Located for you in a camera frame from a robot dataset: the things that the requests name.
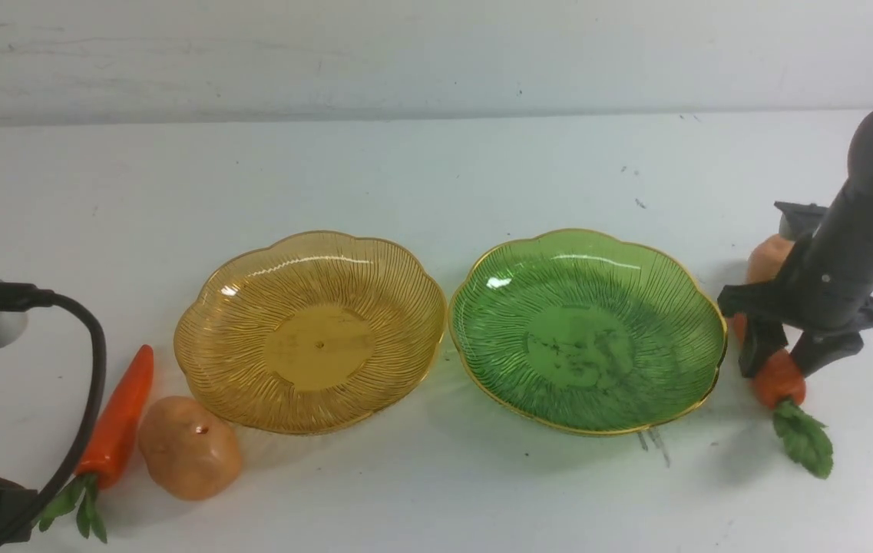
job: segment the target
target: white wall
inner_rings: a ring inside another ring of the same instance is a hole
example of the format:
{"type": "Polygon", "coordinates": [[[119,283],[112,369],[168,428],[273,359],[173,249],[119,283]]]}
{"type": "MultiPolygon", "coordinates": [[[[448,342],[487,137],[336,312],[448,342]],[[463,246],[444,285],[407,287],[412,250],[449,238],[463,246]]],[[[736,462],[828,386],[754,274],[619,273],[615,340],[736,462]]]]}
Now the white wall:
{"type": "Polygon", "coordinates": [[[0,125],[873,106],[873,0],[0,0],[0,125]]]}

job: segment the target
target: yellow plate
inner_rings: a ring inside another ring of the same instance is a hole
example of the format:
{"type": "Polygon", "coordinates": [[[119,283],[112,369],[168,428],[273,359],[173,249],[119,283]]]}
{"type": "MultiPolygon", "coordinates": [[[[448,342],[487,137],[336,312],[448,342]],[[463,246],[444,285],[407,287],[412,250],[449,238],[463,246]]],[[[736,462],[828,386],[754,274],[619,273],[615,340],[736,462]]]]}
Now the yellow plate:
{"type": "Polygon", "coordinates": [[[445,318],[443,291],[402,246],[304,232],[216,270],[180,318],[174,353],[219,417],[330,432],[408,395],[445,318]]]}

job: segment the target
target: plastic vegetable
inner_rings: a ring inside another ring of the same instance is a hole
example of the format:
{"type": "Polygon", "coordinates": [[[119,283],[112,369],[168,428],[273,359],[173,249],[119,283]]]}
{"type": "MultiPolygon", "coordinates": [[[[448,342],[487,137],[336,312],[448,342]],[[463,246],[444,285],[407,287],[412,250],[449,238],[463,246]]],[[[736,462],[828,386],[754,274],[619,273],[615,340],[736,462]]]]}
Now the plastic vegetable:
{"type": "MultiPolygon", "coordinates": [[[[748,283],[773,280],[791,252],[793,243],[778,235],[767,238],[753,250],[746,269],[748,283]]],[[[737,340],[746,335],[746,315],[732,320],[737,340]]],[[[812,475],[827,478],[832,474],[832,441],[825,434],[825,424],[801,409],[805,401],[805,377],[786,349],[777,350],[766,360],[752,379],[753,395],[773,411],[773,425],[783,441],[789,458],[804,466],[812,475]]]]}
{"type": "Polygon", "coordinates": [[[149,476],[177,499],[214,497],[242,472],[235,431],[191,398],[153,403],[139,427],[149,476]]]}
{"type": "Polygon", "coordinates": [[[137,440],[137,428],[149,389],[153,385],[153,349],[142,346],[105,406],[95,431],[74,471],[74,480],[54,497],[40,515],[37,528],[47,531],[54,519],[78,507],[75,521],[85,538],[95,535],[107,543],[102,517],[95,510],[99,490],[116,484],[124,472],[137,440]]]}

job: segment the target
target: green plate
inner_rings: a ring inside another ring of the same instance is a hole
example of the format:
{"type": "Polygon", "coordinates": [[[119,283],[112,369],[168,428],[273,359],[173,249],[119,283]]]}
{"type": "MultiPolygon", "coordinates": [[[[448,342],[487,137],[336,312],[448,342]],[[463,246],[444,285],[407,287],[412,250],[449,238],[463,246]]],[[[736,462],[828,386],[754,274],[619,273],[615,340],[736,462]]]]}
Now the green plate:
{"type": "Polygon", "coordinates": [[[483,391],[579,434],[637,432],[692,412],[726,353],[726,323],[685,267],[592,230],[487,252],[450,319],[483,391]]]}

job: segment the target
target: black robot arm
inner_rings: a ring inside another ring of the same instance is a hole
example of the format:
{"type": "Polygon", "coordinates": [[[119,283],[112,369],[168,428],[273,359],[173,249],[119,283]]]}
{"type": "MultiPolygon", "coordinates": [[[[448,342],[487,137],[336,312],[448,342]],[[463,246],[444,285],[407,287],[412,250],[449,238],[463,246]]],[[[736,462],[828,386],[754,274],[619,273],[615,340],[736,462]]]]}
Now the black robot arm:
{"type": "Polygon", "coordinates": [[[740,369],[752,378],[787,346],[783,325],[802,330],[791,357],[805,376],[863,349],[873,328],[873,112],[849,148],[849,177],[832,205],[778,202],[795,245],[769,283],[725,286],[723,315],[746,314],[740,369]]]}

